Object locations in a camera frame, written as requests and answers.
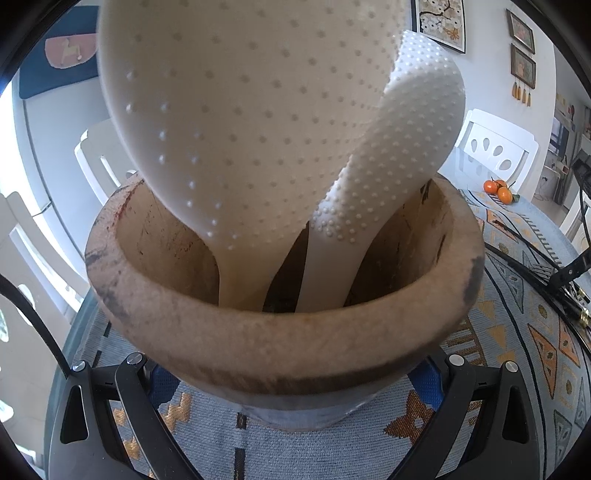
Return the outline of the black chopstick gold band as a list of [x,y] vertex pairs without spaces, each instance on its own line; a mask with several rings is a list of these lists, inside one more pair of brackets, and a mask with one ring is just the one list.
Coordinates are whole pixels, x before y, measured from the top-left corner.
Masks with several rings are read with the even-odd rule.
[[577,301],[571,299],[563,290],[557,290],[548,283],[544,283],[539,275],[493,245],[485,243],[485,247],[488,251],[503,259],[512,269],[521,275],[554,308],[563,320],[570,321],[583,328],[590,327],[590,313],[588,310],[583,308]]
[[519,232],[514,231],[513,229],[507,227],[505,224],[501,223],[500,221],[496,221],[495,220],[493,222],[493,224],[495,224],[497,227],[499,227],[502,230],[504,230],[506,233],[511,234],[511,235],[515,236],[516,238],[518,238],[525,245],[527,245],[528,248],[530,248],[531,250],[535,251],[540,257],[542,257],[546,262],[548,262],[555,269],[559,269],[561,267],[561,264],[556,263],[553,258],[549,257],[544,252],[542,252],[541,250],[539,250],[535,245],[533,245],[526,238],[524,238]]

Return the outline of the small framed picture upper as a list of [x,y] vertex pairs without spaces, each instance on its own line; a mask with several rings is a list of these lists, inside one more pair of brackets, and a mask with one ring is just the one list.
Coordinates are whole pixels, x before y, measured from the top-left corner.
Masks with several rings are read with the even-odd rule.
[[532,54],[536,53],[533,30],[511,10],[506,10],[510,36]]

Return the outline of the white refrigerator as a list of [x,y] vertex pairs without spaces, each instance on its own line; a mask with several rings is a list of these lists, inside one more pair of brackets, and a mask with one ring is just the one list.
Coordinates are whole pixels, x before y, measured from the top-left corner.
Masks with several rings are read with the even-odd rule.
[[86,244],[101,203],[74,153],[86,130],[109,118],[98,78],[20,97],[12,82],[17,140],[22,159],[39,174],[63,228],[79,249]]

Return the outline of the patterned blue woven table mat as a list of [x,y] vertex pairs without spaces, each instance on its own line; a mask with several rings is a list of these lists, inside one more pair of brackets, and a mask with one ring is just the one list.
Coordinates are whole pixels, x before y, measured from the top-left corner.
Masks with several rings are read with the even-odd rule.
[[[576,252],[535,202],[503,206],[481,192],[466,200],[485,240],[529,268],[549,264],[500,221],[556,263]],[[514,269],[486,261],[476,304],[445,340],[447,354],[476,368],[515,362],[532,402],[541,474],[550,476],[590,419],[588,332],[574,333]],[[311,432],[267,428],[167,373],[151,401],[198,473],[206,479],[384,479],[410,452],[443,401],[441,377],[417,366],[369,404],[332,427]]]

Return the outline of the white chair far right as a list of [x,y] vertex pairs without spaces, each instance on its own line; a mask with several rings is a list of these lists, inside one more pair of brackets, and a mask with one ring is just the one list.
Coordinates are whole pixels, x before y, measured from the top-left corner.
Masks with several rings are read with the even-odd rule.
[[454,150],[454,183],[481,189],[490,179],[523,186],[539,148],[529,131],[480,109],[469,110]]

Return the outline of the white dotted rice paddle small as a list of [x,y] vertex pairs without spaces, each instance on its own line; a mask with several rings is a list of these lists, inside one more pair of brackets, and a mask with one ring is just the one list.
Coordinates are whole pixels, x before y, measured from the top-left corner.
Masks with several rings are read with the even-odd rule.
[[448,158],[465,103],[455,61],[405,31],[377,119],[311,216],[298,313],[344,306],[374,238]]

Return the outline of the white dotted rice paddle large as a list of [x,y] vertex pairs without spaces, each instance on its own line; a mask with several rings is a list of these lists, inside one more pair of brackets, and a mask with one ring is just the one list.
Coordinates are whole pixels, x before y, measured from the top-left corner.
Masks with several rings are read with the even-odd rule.
[[204,240],[222,307],[259,311],[377,115],[404,1],[106,1],[111,120],[159,201]]

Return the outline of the bamboo utensil holder cup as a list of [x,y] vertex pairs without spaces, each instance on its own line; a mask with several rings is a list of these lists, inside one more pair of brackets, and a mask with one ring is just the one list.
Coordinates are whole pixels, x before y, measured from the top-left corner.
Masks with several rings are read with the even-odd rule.
[[485,247],[462,194],[436,177],[377,234],[346,304],[300,313],[307,243],[297,238],[262,311],[221,308],[211,251],[135,176],[99,212],[85,263],[102,311],[139,351],[264,424],[313,430],[438,349],[478,297]]

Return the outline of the white chair far left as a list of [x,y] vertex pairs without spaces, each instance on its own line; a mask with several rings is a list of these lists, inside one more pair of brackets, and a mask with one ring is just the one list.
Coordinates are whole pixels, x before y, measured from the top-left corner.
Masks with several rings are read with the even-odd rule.
[[136,173],[110,119],[89,127],[74,148],[78,165],[101,205]]

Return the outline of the small framed picture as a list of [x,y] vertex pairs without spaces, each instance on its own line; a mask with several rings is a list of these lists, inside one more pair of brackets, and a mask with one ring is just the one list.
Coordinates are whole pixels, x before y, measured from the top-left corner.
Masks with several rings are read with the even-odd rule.
[[511,74],[531,89],[536,88],[536,62],[515,45],[511,46]]
[[533,30],[511,10],[506,10],[510,36],[532,54],[536,53]]

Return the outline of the navy fridge cover cloth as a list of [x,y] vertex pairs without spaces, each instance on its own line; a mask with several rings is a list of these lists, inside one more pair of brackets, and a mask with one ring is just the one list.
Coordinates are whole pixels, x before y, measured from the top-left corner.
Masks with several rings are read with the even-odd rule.
[[19,70],[23,100],[98,76],[94,5],[72,7],[35,45]]

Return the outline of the small framed picture lower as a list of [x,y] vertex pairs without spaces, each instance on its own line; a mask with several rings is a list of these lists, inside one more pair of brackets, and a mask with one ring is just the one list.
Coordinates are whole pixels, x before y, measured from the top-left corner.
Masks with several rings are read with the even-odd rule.
[[511,46],[511,74],[531,89],[536,88],[536,62],[515,45]]

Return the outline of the framed floral picture large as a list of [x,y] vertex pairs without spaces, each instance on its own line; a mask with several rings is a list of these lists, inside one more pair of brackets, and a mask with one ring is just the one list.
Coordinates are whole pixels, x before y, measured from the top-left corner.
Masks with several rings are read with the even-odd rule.
[[413,0],[413,29],[458,53],[466,53],[463,0]]

